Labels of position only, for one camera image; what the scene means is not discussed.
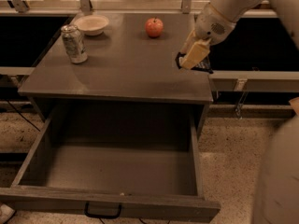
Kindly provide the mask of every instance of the red apple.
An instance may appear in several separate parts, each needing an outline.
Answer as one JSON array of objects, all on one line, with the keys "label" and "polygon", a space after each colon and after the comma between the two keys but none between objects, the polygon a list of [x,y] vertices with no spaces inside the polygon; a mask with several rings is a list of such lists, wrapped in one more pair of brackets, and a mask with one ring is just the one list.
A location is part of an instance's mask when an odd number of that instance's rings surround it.
[{"label": "red apple", "polygon": [[147,20],[145,28],[149,37],[159,37],[163,30],[163,23],[160,19],[150,18]]}]

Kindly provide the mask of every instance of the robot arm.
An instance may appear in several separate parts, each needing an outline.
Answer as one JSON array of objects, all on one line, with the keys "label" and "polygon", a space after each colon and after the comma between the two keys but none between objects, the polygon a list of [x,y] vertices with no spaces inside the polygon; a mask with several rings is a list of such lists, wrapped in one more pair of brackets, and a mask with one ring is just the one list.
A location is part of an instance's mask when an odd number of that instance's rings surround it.
[{"label": "robot arm", "polygon": [[[211,0],[198,15],[194,30],[189,34],[179,51],[178,65],[192,69],[205,59],[209,46],[225,40],[234,30],[237,21],[249,9],[263,0]],[[277,10],[282,22],[299,47],[299,2],[298,0],[269,0]]]}]

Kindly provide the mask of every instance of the cabinet top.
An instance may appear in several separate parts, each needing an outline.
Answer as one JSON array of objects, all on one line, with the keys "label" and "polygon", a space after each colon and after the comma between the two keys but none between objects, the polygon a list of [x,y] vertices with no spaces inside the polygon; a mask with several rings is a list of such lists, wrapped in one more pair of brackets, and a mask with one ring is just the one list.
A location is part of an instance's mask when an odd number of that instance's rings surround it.
[{"label": "cabinet top", "polygon": [[[101,15],[109,18],[109,26],[101,35],[84,37],[86,62],[72,64],[59,37],[19,93],[189,104],[212,101],[208,73],[178,69],[175,62],[194,26],[192,14]],[[146,34],[145,22],[155,16],[163,21],[164,31],[153,39]]]}]

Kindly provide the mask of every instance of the soda can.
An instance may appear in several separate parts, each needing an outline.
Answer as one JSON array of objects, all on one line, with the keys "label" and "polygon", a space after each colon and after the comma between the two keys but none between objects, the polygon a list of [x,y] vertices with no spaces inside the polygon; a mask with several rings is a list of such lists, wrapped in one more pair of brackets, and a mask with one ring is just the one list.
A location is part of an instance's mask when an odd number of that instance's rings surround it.
[{"label": "soda can", "polygon": [[76,25],[65,25],[61,28],[65,51],[72,63],[83,63],[87,60],[83,36]]}]

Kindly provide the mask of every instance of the open drawer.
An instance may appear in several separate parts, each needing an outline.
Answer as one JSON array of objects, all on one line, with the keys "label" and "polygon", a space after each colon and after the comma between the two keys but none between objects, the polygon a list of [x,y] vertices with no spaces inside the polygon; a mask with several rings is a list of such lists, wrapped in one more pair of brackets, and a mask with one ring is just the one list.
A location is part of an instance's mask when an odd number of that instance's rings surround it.
[{"label": "open drawer", "polygon": [[209,222],[191,105],[57,104],[1,202],[14,209]]}]

